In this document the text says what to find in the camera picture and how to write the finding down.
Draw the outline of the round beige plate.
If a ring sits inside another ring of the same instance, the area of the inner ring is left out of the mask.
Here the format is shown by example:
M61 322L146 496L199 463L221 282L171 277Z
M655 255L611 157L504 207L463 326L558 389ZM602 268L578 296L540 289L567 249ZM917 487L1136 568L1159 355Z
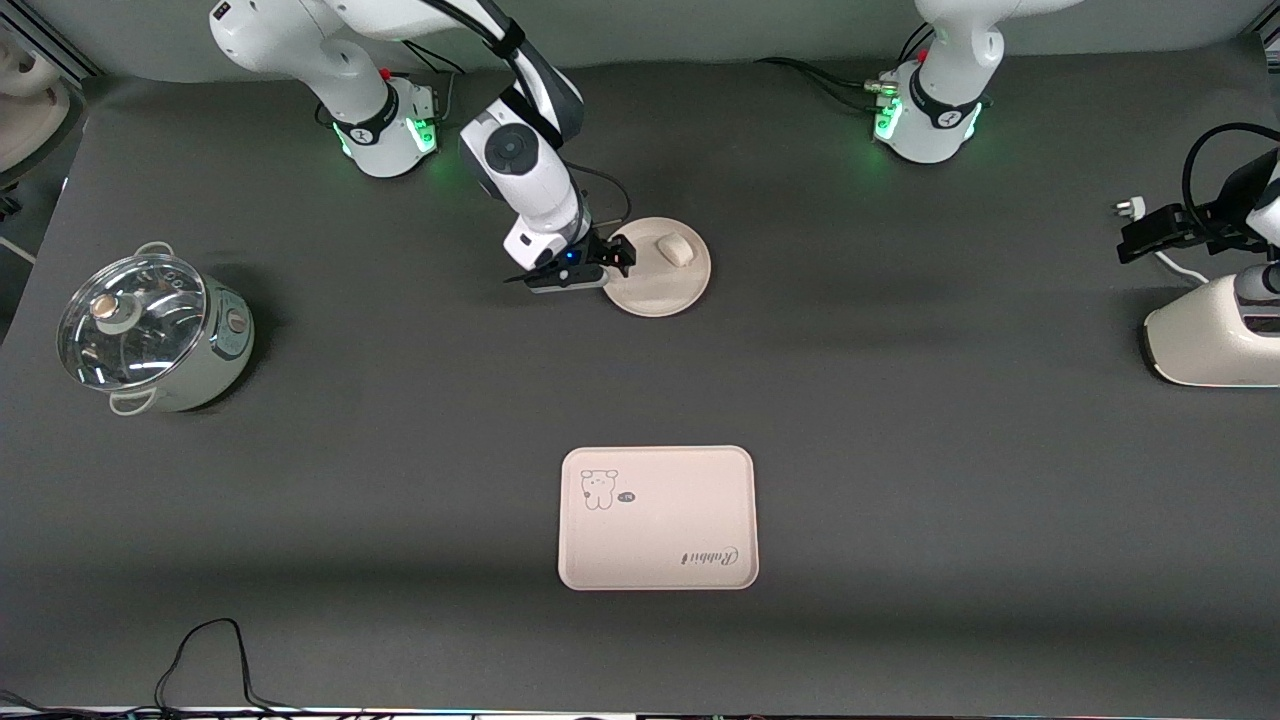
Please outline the round beige plate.
M655 247L659 237L680 233L695 250L690 266L672 266ZM705 293L712 258L705 240L690 225L663 217L636 219L620 228L637 251L630 278L608 281L605 296L618 309L641 318L666 318L690 309Z

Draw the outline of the beige rectangular rabbit tray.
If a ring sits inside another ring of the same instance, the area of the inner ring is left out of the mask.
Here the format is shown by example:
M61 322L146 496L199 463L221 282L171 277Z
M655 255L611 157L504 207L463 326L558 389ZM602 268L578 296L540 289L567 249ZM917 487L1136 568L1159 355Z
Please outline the beige rectangular rabbit tray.
M744 591L758 578L755 468L739 446L576 448L559 505L570 589Z

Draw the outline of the cream white toaster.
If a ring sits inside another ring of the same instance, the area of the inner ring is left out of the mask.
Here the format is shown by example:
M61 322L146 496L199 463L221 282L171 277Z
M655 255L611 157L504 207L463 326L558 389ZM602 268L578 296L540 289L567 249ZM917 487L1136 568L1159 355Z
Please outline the cream white toaster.
M1144 352L1157 375L1176 386L1280 389L1280 313L1242 313L1234 275L1202 284L1144 319Z

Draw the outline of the pale green electric pot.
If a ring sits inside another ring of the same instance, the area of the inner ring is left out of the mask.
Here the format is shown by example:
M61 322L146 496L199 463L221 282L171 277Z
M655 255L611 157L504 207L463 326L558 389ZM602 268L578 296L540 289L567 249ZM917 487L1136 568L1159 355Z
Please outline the pale green electric pot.
M142 252L179 258L164 242L145 243L132 255ZM195 269L207 283L209 307L202 334L192 350L157 379L131 389L95 389L106 396L115 415L183 413L204 406L224 393L247 366L255 343L253 314L248 304L237 291Z

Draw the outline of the beige round background object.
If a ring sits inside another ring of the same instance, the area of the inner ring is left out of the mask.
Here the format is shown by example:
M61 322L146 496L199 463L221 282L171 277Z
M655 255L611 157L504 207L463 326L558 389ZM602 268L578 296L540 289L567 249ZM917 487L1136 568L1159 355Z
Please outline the beige round background object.
M0 176L38 151L69 111L61 72L0 28Z

